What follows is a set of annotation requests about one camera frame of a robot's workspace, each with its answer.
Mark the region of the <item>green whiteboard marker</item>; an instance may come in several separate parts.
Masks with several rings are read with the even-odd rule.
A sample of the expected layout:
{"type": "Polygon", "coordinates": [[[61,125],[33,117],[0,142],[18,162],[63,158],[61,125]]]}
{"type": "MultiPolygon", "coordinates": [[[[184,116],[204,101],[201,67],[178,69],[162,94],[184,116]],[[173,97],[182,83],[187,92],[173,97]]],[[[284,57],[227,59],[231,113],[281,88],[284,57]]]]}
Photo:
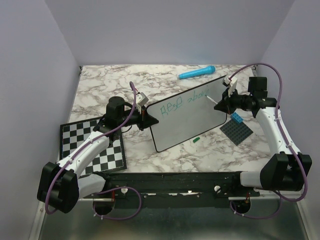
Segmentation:
{"type": "Polygon", "coordinates": [[[218,102],[216,102],[213,98],[209,97],[208,95],[206,95],[206,97],[207,97],[211,102],[213,102],[215,105],[218,104],[218,102]]]}

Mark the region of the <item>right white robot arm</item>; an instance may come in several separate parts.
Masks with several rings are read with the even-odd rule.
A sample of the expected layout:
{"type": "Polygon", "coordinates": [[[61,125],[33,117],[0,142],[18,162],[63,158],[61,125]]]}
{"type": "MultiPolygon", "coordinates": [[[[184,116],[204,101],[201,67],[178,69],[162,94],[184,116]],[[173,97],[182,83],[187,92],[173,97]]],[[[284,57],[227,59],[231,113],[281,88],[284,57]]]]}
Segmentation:
{"type": "Polygon", "coordinates": [[[237,80],[225,77],[223,84],[227,89],[214,109],[233,114],[237,109],[249,111],[258,121],[268,142],[271,159],[258,171],[243,171],[239,178],[230,183],[230,191],[241,196],[248,187],[267,191],[300,191],[304,184],[303,176],[309,173],[311,157],[302,154],[293,143],[276,109],[277,100],[268,97],[267,78],[250,77],[248,94],[239,94],[237,80]]]}

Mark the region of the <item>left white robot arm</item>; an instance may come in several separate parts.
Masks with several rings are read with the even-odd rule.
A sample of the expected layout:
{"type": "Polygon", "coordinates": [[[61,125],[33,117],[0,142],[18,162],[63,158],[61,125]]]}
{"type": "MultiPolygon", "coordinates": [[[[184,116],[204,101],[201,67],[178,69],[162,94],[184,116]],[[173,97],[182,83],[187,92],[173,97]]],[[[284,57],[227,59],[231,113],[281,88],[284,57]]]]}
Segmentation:
{"type": "Polygon", "coordinates": [[[86,177],[81,174],[94,158],[112,144],[122,127],[136,125],[144,130],[159,121],[147,113],[148,98],[139,92],[130,104],[122,97],[111,97],[105,114],[99,119],[89,136],[72,152],[57,163],[48,162],[43,168],[37,199],[45,204],[45,211],[70,212],[79,199],[91,194],[104,198],[110,194],[108,177],[98,170],[86,177]]]}

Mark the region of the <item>black framed whiteboard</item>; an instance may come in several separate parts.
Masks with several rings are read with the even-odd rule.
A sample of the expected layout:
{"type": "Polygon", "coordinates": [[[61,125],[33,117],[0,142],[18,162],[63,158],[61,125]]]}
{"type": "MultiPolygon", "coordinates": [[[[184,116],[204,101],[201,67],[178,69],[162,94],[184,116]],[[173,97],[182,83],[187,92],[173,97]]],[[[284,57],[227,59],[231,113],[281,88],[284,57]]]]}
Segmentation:
{"type": "Polygon", "coordinates": [[[159,120],[150,127],[157,152],[190,140],[202,133],[224,124],[227,114],[214,110],[226,90],[224,77],[205,82],[165,99],[148,105],[147,112],[159,120]]]}

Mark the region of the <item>green marker cap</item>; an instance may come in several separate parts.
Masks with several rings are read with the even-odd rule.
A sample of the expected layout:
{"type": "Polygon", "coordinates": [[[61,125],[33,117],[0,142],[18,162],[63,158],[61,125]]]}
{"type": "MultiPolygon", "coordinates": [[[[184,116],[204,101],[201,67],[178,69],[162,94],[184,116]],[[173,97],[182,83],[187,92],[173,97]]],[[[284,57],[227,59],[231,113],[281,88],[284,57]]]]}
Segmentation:
{"type": "Polygon", "coordinates": [[[192,142],[196,143],[199,139],[200,139],[200,137],[196,137],[195,139],[192,140],[192,142]]]}

